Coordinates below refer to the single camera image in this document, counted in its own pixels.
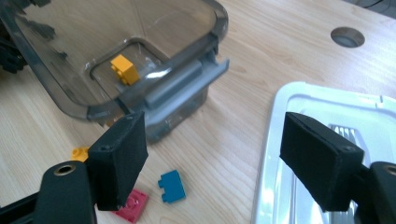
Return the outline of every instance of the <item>plastic bin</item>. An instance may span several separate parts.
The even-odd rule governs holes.
[[[65,114],[103,124],[144,110],[150,141],[195,111],[228,69],[215,59],[228,16],[213,0],[0,0],[0,17]],[[120,55],[135,83],[112,68]]]

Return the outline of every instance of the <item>red lego brick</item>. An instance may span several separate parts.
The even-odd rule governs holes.
[[[140,218],[148,199],[149,196],[146,193],[133,189],[131,194],[128,196],[125,207],[122,207],[119,211],[113,213],[127,221],[136,223]]]

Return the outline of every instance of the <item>wood grain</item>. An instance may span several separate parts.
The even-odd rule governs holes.
[[[262,140],[276,91],[292,81],[396,98],[396,21],[341,1],[221,0],[230,26],[219,46],[229,71],[205,104],[160,143],[135,185],[150,199],[141,223],[249,223]],[[363,33],[336,45],[340,26]],[[0,72],[0,205],[38,191],[42,174],[104,130],[64,115],[29,68]],[[178,169],[187,193],[165,204],[157,181]],[[126,223],[98,212],[99,223]]]

